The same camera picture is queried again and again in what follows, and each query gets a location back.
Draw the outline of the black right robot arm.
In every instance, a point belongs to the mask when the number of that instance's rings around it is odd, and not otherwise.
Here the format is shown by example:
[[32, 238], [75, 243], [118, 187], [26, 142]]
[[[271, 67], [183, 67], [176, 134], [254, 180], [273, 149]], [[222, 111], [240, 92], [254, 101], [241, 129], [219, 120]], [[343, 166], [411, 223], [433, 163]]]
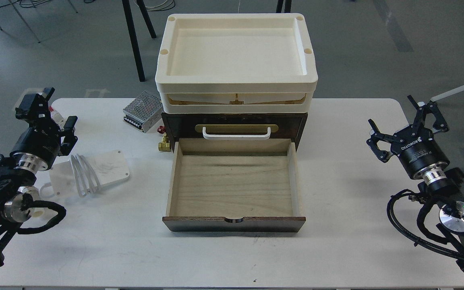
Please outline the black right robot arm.
[[[394, 134], [381, 133], [369, 120], [372, 130], [367, 145], [375, 156], [383, 163], [397, 156], [409, 178], [420, 180], [417, 193], [405, 189], [391, 196], [387, 216], [414, 245], [456, 259], [464, 272], [464, 246], [456, 239], [464, 236], [464, 197], [459, 190], [464, 173], [459, 168], [446, 169], [450, 162], [433, 138], [449, 130], [437, 104], [417, 103], [410, 95], [408, 99], [416, 109], [416, 117]], [[411, 233], [396, 218], [394, 204], [403, 197], [422, 204], [416, 223], [424, 238]]]

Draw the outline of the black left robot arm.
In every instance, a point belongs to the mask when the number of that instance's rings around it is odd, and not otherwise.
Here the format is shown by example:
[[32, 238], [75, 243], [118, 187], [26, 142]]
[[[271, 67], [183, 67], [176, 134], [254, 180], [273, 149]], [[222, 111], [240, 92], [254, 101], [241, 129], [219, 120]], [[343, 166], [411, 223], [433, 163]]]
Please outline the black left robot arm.
[[47, 87], [41, 94], [26, 94], [15, 117], [28, 123], [8, 157], [0, 154], [0, 267], [2, 250], [15, 234], [37, 234], [51, 229], [66, 216], [66, 209], [55, 202], [35, 200], [20, 192], [32, 186], [36, 173], [51, 169], [58, 156], [68, 155], [78, 138], [76, 116], [60, 127], [51, 117], [48, 101], [54, 93]]

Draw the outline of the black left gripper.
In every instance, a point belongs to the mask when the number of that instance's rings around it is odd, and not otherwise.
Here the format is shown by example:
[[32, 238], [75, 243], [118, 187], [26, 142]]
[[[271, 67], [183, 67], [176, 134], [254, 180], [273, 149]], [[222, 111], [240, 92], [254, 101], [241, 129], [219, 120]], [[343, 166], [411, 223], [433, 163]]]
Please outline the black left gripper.
[[16, 169], [49, 170], [57, 156], [68, 156], [77, 143], [77, 116], [69, 116], [63, 129], [51, 118], [48, 101], [54, 92], [55, 88], [46, 87], [41, 94], [26, 94], [15, 108], [15, 118], [28, 123], [10, 153]]

